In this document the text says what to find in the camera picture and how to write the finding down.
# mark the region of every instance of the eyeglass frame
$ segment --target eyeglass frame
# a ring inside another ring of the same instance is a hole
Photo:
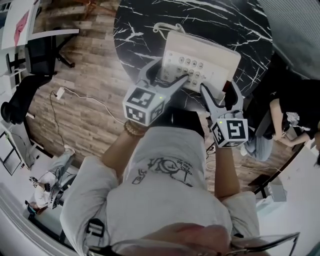
[[[269,250],[271,248],[274,248],[276,246],[279,246],[287,241],[290,241],[290,240],[293,240],[293,246],[292,246],[292,249],[290,251],[290,254],[288,256],[292,256],[295,248],[296,248],[296,245],[297,245],[297,242],[298,242],[298,239],[299,239],[299,235],[300,235],[300,232],[296,232],[296,233],[291,233],[291,234],[287,234],[285,235],[283,238],[281,239],[278,239],[274,242],[271,242],[271,243],[268,243],[266,245],[262,245],[262,246],[256,246],[256,247],[240,247],[240,246],[237,246],[237,245],[234,245],[231,241],[231,246],[233,246],[236,250],[233,250],[233,251],[230,251],[230,252],[227,252],[227,254],[225,254],[224,256],[235,256],[237,255],[238,253],[242,253],[242,254],[248,254],[248,253],[259,253],[259,252],[264,252],[266,250]],[[195,252],[197,253],[196,255],[197,256],[201,256],[203,255],[203,253],[201,252],[197,252],[185,245],[181,245],[181,244],[177,244],[177,243],[173,243],[173,242],[165,242],[165,241],[157,241],[157,240],[150,240],[150,239],[132,239],[132,240],[124,240],[124,241],[120,241],[120,242],[117,242],[113,245],[107,245],[106,247],[96,247],[96,246],[91,246],[89,248],[89,251],[87,253],[87,256],[123,256],[121,254],[118,254],[116,253],[115,251],[112,250],[112,248],[114,246],[118,246],[118,245],[121,245],[121,244],[132,244],[134,245],[135,243],[136,244],[139,244],[139,242],[147,242],[147,243],[154,243],[154,244],[157,244],[155,245],[155,247],[163,247],[165,248],[167,246],[168,249],[170,248],[180,248],[180,249],[184,249],[184,250],[189,250],[190,252]]]

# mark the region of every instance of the black t-shirt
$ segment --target black t-shirt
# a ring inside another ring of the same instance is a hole
[[[320,80],[299,80],[276,92],[283,116],[313,139],[320,122]]]

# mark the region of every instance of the marble tabletop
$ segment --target marble tabletop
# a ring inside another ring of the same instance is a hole
[[[166,26],[154,32],[158,23]],[[244,97],[257,87],[268,69],[273,41],[257,0],[122,0],[113,38],[120,62],[134,82],[143,66],[163,56],[168,31],[176,24],[188,35],[240,53],[233,80]],[[176,107],[204,110],[201,95],[192,90],[183,88],[175,99]]]

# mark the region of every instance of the pink cloth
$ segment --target pink cloth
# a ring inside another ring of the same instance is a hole
[[[29,11],[27,11],[25,13],[25,15],[23,15],[22,19],[20,19],[20,21],[16,25],[16,29],[15,29],[15,33],[14,33],[14,45],[15,46],[18,45],[18,42],[20,39],[20,34],[24,30],[24,28],[27,24],[28,16],[29,16]]]

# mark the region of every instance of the white desk telephone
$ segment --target white desk telephone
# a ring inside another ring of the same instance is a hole
[[[223,88],[231,82],[241,55],[226,47],[199,37],[170,31],[166,40],[160,79],[173,82],[183,74],[189,78],[184,87],[200,92],[201,83],[213,97],[222,100]]]

